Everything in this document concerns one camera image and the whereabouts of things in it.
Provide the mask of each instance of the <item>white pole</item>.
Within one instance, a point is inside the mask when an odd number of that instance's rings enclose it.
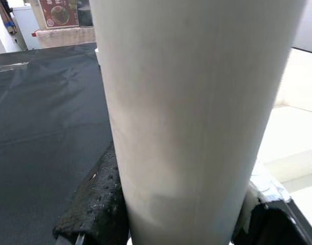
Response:
[[[92,0],[134,245],[228,244],[303,0]]]

